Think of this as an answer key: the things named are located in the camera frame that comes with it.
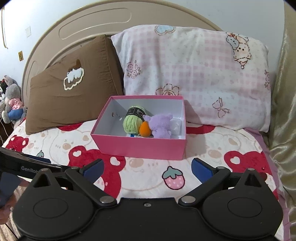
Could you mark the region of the person's left hand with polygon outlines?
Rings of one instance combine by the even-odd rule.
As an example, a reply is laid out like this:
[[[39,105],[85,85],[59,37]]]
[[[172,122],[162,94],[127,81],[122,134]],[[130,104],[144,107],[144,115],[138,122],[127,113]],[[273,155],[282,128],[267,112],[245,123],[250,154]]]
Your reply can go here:
[[[0,225],[4,225],[10,216],[11,209],[15,206],[17,202],[16,196],[13,193],[9,200],[6,202],[5,206],[1,208],[0,211]]]

